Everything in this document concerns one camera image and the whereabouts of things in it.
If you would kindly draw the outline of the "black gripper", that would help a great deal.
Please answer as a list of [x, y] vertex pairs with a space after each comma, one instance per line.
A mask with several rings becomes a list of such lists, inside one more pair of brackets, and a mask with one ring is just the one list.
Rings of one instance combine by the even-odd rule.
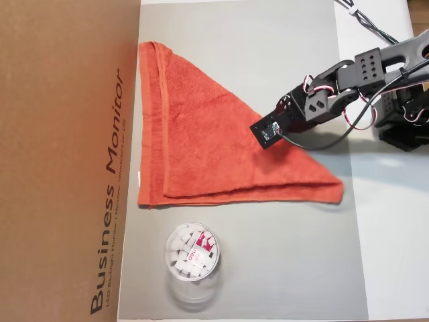
[[282, 131], [307, 131], [331, 117], [327, 90], [308, 96], [297, 86], [278, 101], [273, 120]]

